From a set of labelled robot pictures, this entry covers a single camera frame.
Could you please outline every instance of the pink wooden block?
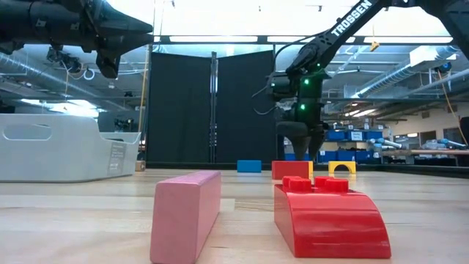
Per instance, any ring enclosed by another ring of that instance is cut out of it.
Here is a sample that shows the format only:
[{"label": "pink wooden block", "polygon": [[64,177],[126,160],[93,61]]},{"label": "pink wooden block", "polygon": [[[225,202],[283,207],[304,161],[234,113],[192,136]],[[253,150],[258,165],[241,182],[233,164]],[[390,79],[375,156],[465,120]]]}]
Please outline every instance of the pink wooden block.
[{"label": "pink wooden block", "polygon": [[195,172],[156,185],[150,260],[193,264],[220,210],[221,173]]}]

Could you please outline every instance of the wooden tabletop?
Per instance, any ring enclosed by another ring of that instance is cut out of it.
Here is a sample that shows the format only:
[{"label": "wooden tabletop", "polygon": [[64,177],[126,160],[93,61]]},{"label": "wooden tabletop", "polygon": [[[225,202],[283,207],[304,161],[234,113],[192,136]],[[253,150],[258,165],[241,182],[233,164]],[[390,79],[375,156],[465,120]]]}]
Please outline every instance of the wooden tabletop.
[{"label": "wooden tabletop", "polygon": [[[0,263],[149,263],[155,184],[188,172],[0,183]],[[273,222],[272,183],[270,172],[223,172],[221,212],[198,263],[469,263],[467,180],[383,172],[350,177],[350,188],[368,194],[382,212],[390,260],[295,259]]]}]

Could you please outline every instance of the red block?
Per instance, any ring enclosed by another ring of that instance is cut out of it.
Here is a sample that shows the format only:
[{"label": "red block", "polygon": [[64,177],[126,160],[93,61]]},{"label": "red block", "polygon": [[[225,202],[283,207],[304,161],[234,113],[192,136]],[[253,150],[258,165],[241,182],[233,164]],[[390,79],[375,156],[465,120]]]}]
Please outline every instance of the red block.
[{"label": "red block", "polygon": [[309,179],[309,162],[272,161],[272,180],[281,180],[284,176],[299,176]]},{"label": "red block", "polygon": [[155,191],[150,260],[195,263],[217,218],[220,198],[220,172],[196,172],[159,182]]},{"label": "red block", "polygon": [[379,210],[348,181],[285,177],[274,186],[274,218],[295,257],[391,257]]}]

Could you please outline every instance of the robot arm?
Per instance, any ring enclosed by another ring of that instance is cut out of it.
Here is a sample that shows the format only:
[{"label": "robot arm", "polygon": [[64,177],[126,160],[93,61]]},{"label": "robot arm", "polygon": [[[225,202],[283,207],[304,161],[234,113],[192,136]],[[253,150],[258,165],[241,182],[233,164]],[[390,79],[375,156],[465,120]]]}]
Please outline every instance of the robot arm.
[{"label": "robot arm", "polygon": [[469,3],[466,0],[360,0],[326,32],[305,44],[285,72],[271,73],[267,94],[274,100],[294,98],[288,111],[277,118],[277,131],[293,144],[295,156],[302,159],[309,145],[314,156],[324,141],[321,119],[322,82],[330,78],[325,67],[338,49],[384,7],[421,7],[439,18],[462,52],[469,57]]}]

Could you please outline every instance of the black backdrop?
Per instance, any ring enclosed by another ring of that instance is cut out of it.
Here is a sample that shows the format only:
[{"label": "black backdrop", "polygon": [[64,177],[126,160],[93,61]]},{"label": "black backdrop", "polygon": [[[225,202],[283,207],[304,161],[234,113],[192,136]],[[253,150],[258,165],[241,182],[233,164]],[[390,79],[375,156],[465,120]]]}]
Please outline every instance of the black backdrop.
[{"label": "black backdrop", "polygon": [[252,109],[267,111],[273,102],[264,93],[251,99],[265,86],[272,69],[272,51],[218,60],[217,163],[255,159],[269,164],[276,158],[273,113],[260,116]]},{"label": "black backdrop", "polygon": [[210,59],[152,54],[147,163],[210,161]]}]

